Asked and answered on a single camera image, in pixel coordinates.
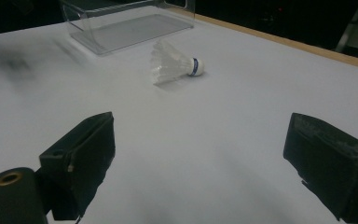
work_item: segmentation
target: white table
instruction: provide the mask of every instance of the white table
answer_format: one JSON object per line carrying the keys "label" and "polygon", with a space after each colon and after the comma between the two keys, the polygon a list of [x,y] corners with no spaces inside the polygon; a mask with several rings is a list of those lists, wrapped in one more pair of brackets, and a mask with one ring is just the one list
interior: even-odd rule
{"label": "white table", "polygon": [[358,67],[204,21],[166,39],[206,73],[156,87],[155,40],[100,58],[63,24],[1,34],[0,172],[112,111],[117,155],[81,223],[337,223],[282,151],[293,112],[358,138]]}

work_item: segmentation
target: shuttlecock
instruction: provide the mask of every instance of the shuttlecock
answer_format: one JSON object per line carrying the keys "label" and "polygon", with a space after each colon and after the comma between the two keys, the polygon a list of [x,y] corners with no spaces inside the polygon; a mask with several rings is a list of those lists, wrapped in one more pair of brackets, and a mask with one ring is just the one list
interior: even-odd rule
{"label": "shuttlecock", "polygon": [[154,45],[151,66],[155,85],[175,81],[185,75],[196,77],[204,70],[203,61],[188,58],[165,40],[159,40]]}

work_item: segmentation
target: clear plastic container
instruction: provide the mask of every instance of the clear plastic container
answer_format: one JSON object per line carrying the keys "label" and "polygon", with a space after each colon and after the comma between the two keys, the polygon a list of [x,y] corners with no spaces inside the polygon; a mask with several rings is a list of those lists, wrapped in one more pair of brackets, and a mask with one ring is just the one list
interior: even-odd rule
{"label": "clear plastic container", "polygon": [[71,37],[102,55],[192,28],[195,0],[181,1],[61,0],[61,4]]}

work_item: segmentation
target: blue stripe on shuttlecock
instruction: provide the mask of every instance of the blue stripe on shuttlecock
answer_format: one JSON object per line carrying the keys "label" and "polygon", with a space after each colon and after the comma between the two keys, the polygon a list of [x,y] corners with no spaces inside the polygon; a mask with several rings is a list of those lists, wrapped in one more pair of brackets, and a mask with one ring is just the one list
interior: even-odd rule
{"label": "blue stripe on shuttlecock", "polygon": [[193,58],[193,60],[194,60],[194,67],[193,67],[193,72],[190,74],[191,77],[196,75],[197,70],[199,69],[199,61],[195,58]]}

